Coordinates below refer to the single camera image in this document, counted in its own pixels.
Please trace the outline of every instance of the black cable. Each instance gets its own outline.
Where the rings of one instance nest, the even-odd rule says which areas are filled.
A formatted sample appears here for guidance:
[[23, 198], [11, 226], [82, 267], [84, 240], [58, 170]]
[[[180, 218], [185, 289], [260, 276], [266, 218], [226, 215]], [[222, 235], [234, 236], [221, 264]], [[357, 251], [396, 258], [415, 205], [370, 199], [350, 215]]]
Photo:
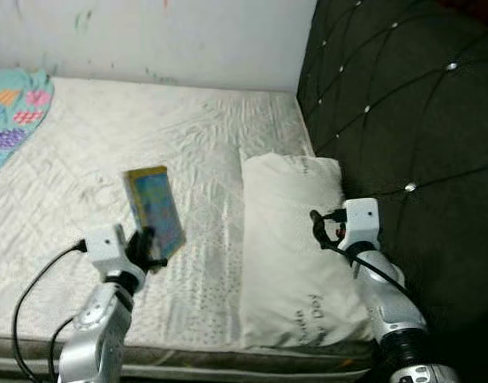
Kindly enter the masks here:
[[407, 291], [407, 289], [405, 287], [403, 287], [402, 285], [400, 285], [398, 282], [396, 282], [393, 278], [391, 278], [389, 275], [387, 275], [386, 273], [384, 273], [379, 268], [377, 268], [377, 267], [373, 266], [372, 264], [370, 264], [370, 263], [362, 260], [361, 258], [356, 257], [355, 255], [350, 254], [349, 252], [347, 252], [345, 250], [339, 249], [336, 246], [332, 246], [332, 245], [329, 245], [329, 244], [326, 244], [325, 246], [327, 247], [327, 249], [332, 250], [332, 251], [335, 251], [336, 253], [341, 254], [346, 259], [348, 259], [348, 260], [350, 260], [352, 262], [358, 263], [359, 265], [364, 266], [367, 269], [369, 269], [369, 270], [373, 271], [374, 273], [378, 274], [379, 276], [381, 276], [382, 278], [384, 278], [386, 281], [388, 281], [391, 285], [393, 285], [394, 287], [396, 287], [399, 290], [400, 293], [402, 293], [403, 295], [405, 295], [408, 299], [411, 300], [411, 302], [413, 302], [415, 304], [415, 300], [411, 297], [411, 294]]
[[66, 319], [54, 332], [54, 335], [52, 335], [52, 338], [50, 339], [50, 347], [49, 347], [49, 358], [48, 358], [48, 363], [49, 363], [49, 375], [50, 375], [50, 381], [52, 383], [55, 382], [55, 368], [54, 368], [54, 346], [55, 346], [55, 341], [58, 338], [59, 333], [61, 333], [62, 329], [64, 329], [67, 325], [69, 325], [72, 321], [73, 318], [75, 317], [69, 317]]
[[29, 292], [33, 289], [34, 285], [38, 282], [38, 280], [46, 273], [59, 259], [61, 259], [64, 255], [70, 253], [71, 251], [82, 251], [82, 252], [87, 252], [87, 247], [85, 245], [85, 240], [81, 240], [77, 242], [75, 245], [73, 245], [71, 248], [64, 250], [61, 254], [56, 255], [52, 260], [50, 260], [45, 267], [42, 268], [42, 270], [34, 277], [34, 279], [31, 281], [31, 283], [28, 285], [28, 287], [25, 289], [23, 292], [22, 296], [18, 300], [16, 306], [14, 307], [13, 311], [13, 319], [12, 319], [12, 326], [11, 326], [11, 338], [12, 338], [12, 348], [13, 348], [13, 356], [15, 361], [18, 364], [18, 367], [20, 370], [23, 372], [23, 374], [33, 383], [40, 383], [38, 380], [38, 377], [36, 374], [34, 374], [29, 366], [24, 362], [23, 357], [22, 357], [22, 352], [20, 350], [20, 346], [18, 345], [18, 332], [17, 332], [17, 326], [18, 326], [18, 314], [20, 313], [20, 309], [22, 307], [22, 303], [29, 294]]

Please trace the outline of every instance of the white wall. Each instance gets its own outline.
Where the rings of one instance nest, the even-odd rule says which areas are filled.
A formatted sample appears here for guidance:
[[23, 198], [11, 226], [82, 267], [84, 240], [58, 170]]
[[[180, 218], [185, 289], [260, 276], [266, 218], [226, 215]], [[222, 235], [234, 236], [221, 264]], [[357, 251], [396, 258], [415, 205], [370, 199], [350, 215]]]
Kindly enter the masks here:
[[315, 0], [0, 0], [0, 68], [295, 92]]

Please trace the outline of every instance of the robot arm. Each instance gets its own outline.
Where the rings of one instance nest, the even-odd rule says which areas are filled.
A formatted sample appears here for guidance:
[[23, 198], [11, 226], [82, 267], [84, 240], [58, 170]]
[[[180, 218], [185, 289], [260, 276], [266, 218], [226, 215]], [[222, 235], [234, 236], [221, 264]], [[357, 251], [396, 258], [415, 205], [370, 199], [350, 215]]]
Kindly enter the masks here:
[[144, 229], [126, 246], [121, 225], [102, 227], [86, 236], [89, 257], [103, 283], [73, 320], [73, 336], [59, 359], [60, 382], [118, 381], [133, 295], [142, 289], [148, 270], [167, 264], [167, 260], [148, 259], [152, 238], [153, 232]]
[[[376, 199], [349, 199], [343, 209], [321, 216], [311, 212], [313, 234], [322, 248], [346, 251], [378, 268], [405, 287], [403, 272], [379, 251], [379, 209]], [[332, 241], [323, 221], [340, 224], [338, 240]], [[383, 350], [393, 373], [390, 383], [457, 383], [450, 367], [439, 365], [430, 355], [427, 323], [418, 307], [397, 287], [358, 262], [351, 265], [359, 293], [367, 307], [375, 340]]]

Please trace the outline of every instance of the bed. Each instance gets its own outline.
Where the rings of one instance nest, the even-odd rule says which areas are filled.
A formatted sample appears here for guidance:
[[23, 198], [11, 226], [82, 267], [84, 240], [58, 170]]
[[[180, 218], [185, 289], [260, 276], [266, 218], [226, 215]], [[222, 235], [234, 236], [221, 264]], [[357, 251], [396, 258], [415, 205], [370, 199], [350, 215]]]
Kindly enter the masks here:
[[[168, 167], [187, 243], [136, 296], [123, 377], [352, 381], [369, 342], [242, 349], [239, 150], [313, 156], [293, 95], [55, 77], [48, 115], [0, 170], [0, 374], [15, 373], [14, 303], [53, 255], [98, 224], [135, 223], [121, 173]], [[46, 371], [53, 330], [97, 283], [83, 255], [61, 261], [22, 308], [24, 357]], [[66, 339], [66, 329], [60, 339]]]

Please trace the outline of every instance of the dark upholstered headboard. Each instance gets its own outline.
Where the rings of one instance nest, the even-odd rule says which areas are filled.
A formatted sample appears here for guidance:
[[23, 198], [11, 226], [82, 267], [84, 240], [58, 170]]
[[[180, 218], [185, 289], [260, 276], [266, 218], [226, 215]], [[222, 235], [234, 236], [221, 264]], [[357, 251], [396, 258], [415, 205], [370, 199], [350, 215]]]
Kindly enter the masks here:
[[319, 0], [297, 95], [435, 333], [488, 315], [488, 29], [433, 0]]

